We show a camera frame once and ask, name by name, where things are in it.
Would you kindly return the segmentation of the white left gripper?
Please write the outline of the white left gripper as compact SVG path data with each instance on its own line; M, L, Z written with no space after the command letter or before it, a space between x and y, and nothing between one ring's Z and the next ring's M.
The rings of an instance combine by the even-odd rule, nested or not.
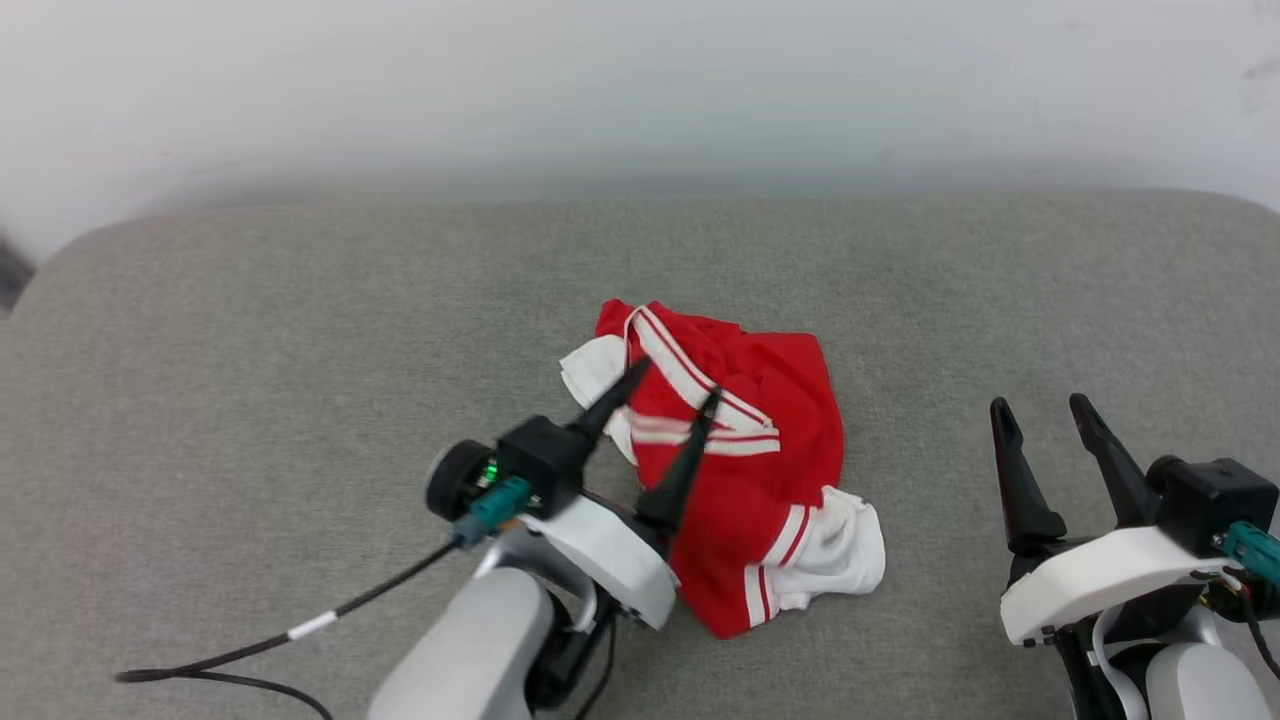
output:
M644 357L627 366L568 424L568 447L573 452L595 450L609 420L628 402L650 365L652 360ZM721 400L722 388L713 387L695 411L687 438L666 475L636 502L637 520L659 534L677 534L684 523ZM527 510L518 520L567 561L572 575L586 578L590 588L581 596L581 612L573 621L576 632L595 629L600 623L595 615L605 607L605 597L655 632L666 626L675 609L675 574L658 550L612 507L590 495L580 495L552 518L536 518Z

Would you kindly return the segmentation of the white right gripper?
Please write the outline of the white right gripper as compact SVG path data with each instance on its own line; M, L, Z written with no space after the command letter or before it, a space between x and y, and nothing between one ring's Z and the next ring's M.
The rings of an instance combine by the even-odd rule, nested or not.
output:
M1071 393L1069 407L1083 446L1098 465L1117 529L1044 560L1005 591L1000 618L1015 646L1171 585L1193 571L1233 565L1221 553L1197 557L1151 527L1161 498L1147 486L1146 474L1084 393ZM1062 541L1068 528L1041 492L1006 398L992 400L989 420L1007 548L1018 557L1034 557Z

